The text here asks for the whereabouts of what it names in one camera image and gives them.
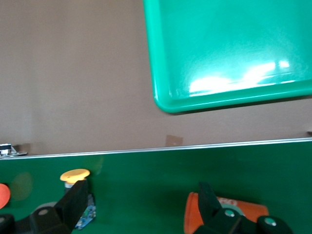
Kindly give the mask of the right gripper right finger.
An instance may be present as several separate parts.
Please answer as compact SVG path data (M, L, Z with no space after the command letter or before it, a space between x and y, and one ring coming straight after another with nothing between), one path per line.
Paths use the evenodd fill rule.
M294 234L282 219L263 215L252 222L231 208L222 208L207 182L199 183L198 208L203 225L195 234Z

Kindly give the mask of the yellow mushroom push button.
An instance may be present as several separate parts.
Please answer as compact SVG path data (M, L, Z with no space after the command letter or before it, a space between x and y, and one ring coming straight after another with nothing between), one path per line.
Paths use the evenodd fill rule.
M79 180L86 180L90 175L90 171L87 169L74 169L67 172L64 172L60 176L60 180L64 182L65 190L67 193L73 185ZM96 204L95 198L92 193L88 194L88 206L82 216L80 217L78 223L75 226L75 229L82 230L88 224L90 224L96 218Z

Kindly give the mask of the green conveyor belt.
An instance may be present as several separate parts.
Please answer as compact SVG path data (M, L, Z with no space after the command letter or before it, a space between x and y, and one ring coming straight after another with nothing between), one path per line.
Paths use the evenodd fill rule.
M11 190L0 214L18 220L58 201L61 174L79 168L90 171L97 216L73 234L183 234L187 196L201 181L312 234L312 138L0 159Z

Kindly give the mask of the orange cylinder printed 4680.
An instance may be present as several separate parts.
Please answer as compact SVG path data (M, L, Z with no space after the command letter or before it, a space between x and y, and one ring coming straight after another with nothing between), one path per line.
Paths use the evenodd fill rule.
M11 191L6 184L0 183L0 209L4 208L11 196Z
M222 208L236 210L248 220L256 222L260 216L269 215L268 208L264 205L235 200L224 197L217 197ZM197 228L203 225L203 220L198 207L198 193L191 192L188 195L184 214L184 233L193 234Z

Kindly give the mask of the green plastic tray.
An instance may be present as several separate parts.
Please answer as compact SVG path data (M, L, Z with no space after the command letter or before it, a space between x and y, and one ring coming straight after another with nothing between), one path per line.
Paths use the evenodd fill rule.
M142 0L167 113L312 96L312 0Z

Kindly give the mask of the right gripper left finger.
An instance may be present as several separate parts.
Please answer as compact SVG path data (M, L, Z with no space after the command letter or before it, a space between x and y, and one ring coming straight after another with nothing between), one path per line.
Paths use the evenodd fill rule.
M0 234L71 234L88 205L88 182L77 181L53 206L41 207L21 220L0 215Z

